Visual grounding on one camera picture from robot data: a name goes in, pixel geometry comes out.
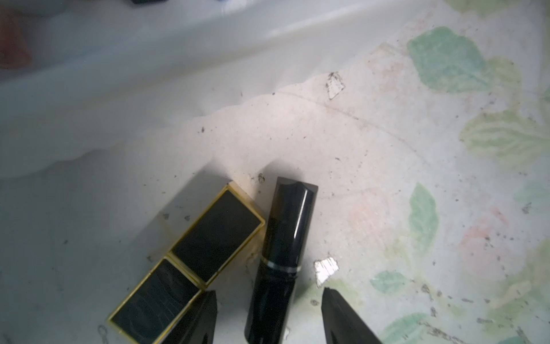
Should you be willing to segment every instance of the black plastic cap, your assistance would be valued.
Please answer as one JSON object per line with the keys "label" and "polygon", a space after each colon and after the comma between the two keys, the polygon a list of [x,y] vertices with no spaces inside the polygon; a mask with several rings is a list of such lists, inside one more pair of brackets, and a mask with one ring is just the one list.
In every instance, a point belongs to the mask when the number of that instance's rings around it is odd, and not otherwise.
{"label": "black plastic cap", "polygon": [[277,178],[263,243],[265,259],[280,266],[300,266],[317,190],[316,185]]}

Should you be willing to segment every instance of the stain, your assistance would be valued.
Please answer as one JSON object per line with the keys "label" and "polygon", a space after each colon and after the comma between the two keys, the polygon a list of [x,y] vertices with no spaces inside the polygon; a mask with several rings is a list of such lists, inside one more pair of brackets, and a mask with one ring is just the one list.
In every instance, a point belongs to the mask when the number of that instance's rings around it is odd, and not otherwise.
{"label": "stain", "polygon": [[519,0],[445,0],[454,10],[461,13],[473,11],[480,17],[486,17],[518,1]]}
{"label": "stain", "polygon": [[476,322],[478,324],[492,324],[493,320],[477,318]]}
{"label": "stain", "polygon": [[362,245],[365,248],[363,259],[376,260],[388,249],[395,248],[395,255],[402,253],[400,247],[394,247],[397,234],[388,225],[392,222],[389,198],[378,188],[369,188],[361,191],[352,206],[348,223],[355,233],[366,236]]}
{"label": "stain", "polygon": [[2,334],[2,337],[4,337],[5,344],[13,344],[12,338],[7,334]]}
{"label": "stain", "polygon": [[431,248],[439,226],[436,200],[428,189],[417,183],[409,204],[409,230],[414,239],[415,253],[417,256],[423,256]]}
{"label": "stain", "polygon": [[503,281],[507,273],[521,271],[525,259],[518,254],[520,248],[504,240],[506,234],[514,231],[497,207],[482,213],[460,241],[458,253],[463,268],[468,274],[489,281]]}
{"label": "stain", "polygon": [[420,80],[431,89],[461,93],[491,88],[493,76],[477,46],[448,27],[423,33],[407,48]]}
{"label": "stain", "polygon": [[109,339],[107,338],[107,328],[103,325],[97,327],[97,333],[101,336],[101,342],[103,344],[109,344]]}
{"label": "stain", "polygon": [[444,332],[444,331],[442,331],[442,330],[440,330],[436,327],[433,327],[429,323],[420,322],[420,324],[426,327],[426,329],[427,329],[426,333],[429,334],[430,336],[439,337],[439,338],[441,338],[443,340],[446,340],[448,342],[451,342],[453,344],[467,344],[462,339],[460,339],[458,337],[455,337],[455,336],[448,335],[446,332]]}
{"label": "stain", "polygon": [[527,203],[523,208],[521,208],[521,211],[523,211],[524,214],[529,214],[529,211],[531,210],[531,202]]}

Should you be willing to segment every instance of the white sink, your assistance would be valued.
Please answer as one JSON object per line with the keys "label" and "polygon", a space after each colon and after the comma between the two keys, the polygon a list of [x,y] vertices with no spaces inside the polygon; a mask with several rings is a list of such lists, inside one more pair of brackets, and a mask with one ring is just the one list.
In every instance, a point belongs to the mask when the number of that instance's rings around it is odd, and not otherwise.
{"label": "white sink", "polygon": [[0,178],[337,70],[425,4],[80,0],[24,18],[34,60],[0,71]]}

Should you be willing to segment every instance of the lipstick tube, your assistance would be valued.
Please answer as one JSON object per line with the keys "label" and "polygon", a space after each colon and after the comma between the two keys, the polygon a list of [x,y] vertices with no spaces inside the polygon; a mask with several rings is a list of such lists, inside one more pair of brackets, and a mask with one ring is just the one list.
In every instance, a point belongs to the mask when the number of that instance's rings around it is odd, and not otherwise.
{"label": "lipstick tube", "polygon": [[316,185],[277,178],[244,331],[249,344],[283,341],[317,189]]}

